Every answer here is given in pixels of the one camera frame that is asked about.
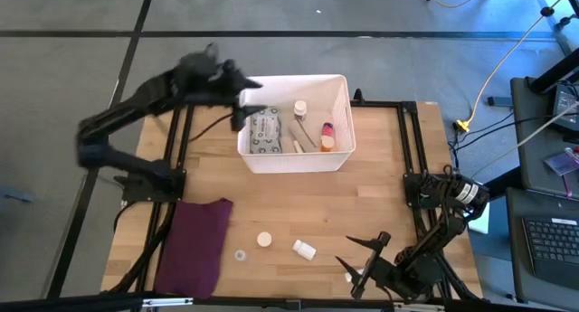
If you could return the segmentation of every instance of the floor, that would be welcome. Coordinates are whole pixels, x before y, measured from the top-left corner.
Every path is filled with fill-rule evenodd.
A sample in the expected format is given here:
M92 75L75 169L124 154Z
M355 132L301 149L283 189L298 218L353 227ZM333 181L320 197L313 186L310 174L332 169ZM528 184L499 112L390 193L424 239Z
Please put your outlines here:
M473 0L459 9L423 0L152 0L146 19L141 15L138 21L142 4L0 0L0 184L36 197L34 203L0 204L0 301L45 295L85 175L74 159L78 122L104 110L113 93L129 97L140 82L186 53L215 42L222 58L235 59L248 75L341 73L351 94L360 88L368 99L436 101L451 137L451 122L470 114L480 86L542 6L540 0ZM569 10L565 6L557 15ZM541 22L513 52L483 98L508 96L511 78L538 76L563 58L549 24ZM573 20L568 31L578 25ZM140 40L123 33L141 28L175 33ZM231 30L387 33L380 38L188 33ZM578 44L573 33L565 30L564 35L571 48ZM123 68L133 54L132 64ZM471 128L508 113L482 104ZM111 143L134 152L139 130L138 123L123 129ZM460 170L471 175L515 144L512 128L488 136L460 152ZM516 154L507 156L477 178L485 182L517 165ZM120 200L120 190L102 180L114 174L100 172L65 296L100 288ZM501 296L513 292L510 262L481 255L476 260L485 297L508 303Z

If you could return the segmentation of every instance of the white bottle cap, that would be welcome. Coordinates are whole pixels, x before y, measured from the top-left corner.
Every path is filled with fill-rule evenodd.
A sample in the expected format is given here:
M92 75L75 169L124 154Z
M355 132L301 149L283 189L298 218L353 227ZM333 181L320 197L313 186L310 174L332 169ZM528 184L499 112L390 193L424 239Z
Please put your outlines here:
M271 244L271 234L268 232L261 232L260 235L257 236L257 243L263 248L269 247Z
M292 249L293 249L295 252L297 252L297 251L299 250L299 247L300 247L300 246L301 246L301 241L300 241L300 240L296 240L296 242L293 243L293 248L292 248Z
M321 143L322 143L322 151L325 148L327 151L329 151L330 149L332 149L335 145L336 145L336 140L334 140L334 138L329 137L329 136L322 136L321 137Z
M308 105L305 101L298 100L293 106L293 112L299 116L304 116L308 112Z

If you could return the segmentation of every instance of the wooden table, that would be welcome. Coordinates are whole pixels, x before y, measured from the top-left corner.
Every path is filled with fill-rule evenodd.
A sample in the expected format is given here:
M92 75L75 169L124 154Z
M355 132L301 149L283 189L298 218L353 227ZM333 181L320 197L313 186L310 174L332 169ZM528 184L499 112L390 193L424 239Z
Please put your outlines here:
M431 173L440 173L450 163L441 113L435 103L418 103L418 111L428 166ZM218 108L195 109L191 135L226 113ZM184 200L210 203L224 197L234 202L214 296L350 298L351 284L346 283L345 271L335 256L362 268L370 251L348 241L346 235L370 239L380 231L389 232L392 239L382 256L390 261L404 247L416 243L411 210L403 194L404 162L396 110L353 108L353 117L357 148L335 173L255 175L237 153L236 135L227 122L190 144ZM419 170L407 118L414 169ZM166 126L170 119L170 113L161 117ZM160 158L165 142L158 121L146 118L137 155ZM151 206L137 203L121 217L102 289L116 285L142 251ZM269 248L258 246L260 232L271 233ZM297 239L318 250L314 260L305 260L291 249ZM237 250L244 250L248 259L236 260ZM468 233L452 241L444 253L469 289L481 296ZM154 282L157 258L151 260L147 289ZM364 299L387 299L372 285L368 283Z

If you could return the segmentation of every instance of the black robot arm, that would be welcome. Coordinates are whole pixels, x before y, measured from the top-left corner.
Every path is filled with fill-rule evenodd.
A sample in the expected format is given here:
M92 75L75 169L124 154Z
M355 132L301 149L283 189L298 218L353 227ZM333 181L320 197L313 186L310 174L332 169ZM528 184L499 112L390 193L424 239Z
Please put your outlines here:
M240 131L244 120L265 106L239 104L239 94L261 85L245 78L232 60L217 62L217 48L210 44L203 52L183 57L170 71L143 84L135 94L118 105L79 124L77 160L80 166L111 166L129 172L115 179L125 186L123 200L174 201L181 197L185 170L172 169L164 160L145 159L116 150L108 136L147 116L158 116L186 105L224 106L233 111L232 131Z
M416 181L414 189L425 206L441 208L437 223L416 245L399 252L394 263L380 257L382 249L390 241L389 233L380 232L376 239L370 241L347 237L372 250L362 275L336 257L352 276L352 297L360 299L366 282L373 279L378 288L386 292L392 290L405 303L426 300L432 294L433 286L445 275L461 299L478 299L454 273L440 251L464 232L469 221L482 215L489 200L488 189L462 175L440 178L428 174Z

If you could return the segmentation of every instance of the purple cloth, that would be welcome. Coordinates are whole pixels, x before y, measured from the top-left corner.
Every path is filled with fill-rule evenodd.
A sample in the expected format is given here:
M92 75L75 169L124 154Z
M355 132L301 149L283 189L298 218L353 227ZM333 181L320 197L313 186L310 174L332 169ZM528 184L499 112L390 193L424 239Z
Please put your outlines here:
M209 298L217 286L233 203L179 202L155 279L157 293Z

